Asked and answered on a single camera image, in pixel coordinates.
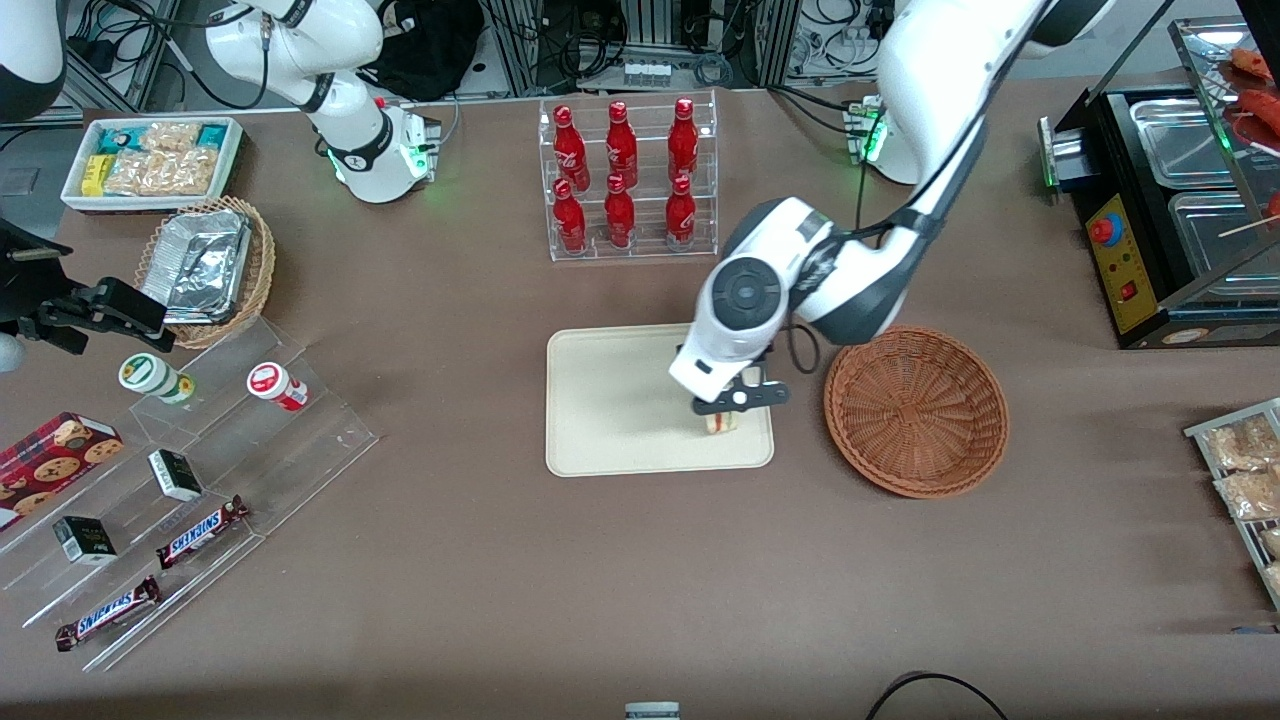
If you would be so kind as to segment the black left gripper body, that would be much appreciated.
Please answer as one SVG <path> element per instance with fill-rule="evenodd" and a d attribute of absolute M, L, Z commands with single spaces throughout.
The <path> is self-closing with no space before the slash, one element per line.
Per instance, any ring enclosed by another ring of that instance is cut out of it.
<path fill-rule="evenodd" d="M 699 343 L 682 343 L 676 352 L 676 383 L 692 396 L 721 396 L 735 383 L 764 377 L 772 347 L 750 359 L 722 359 Z"/>

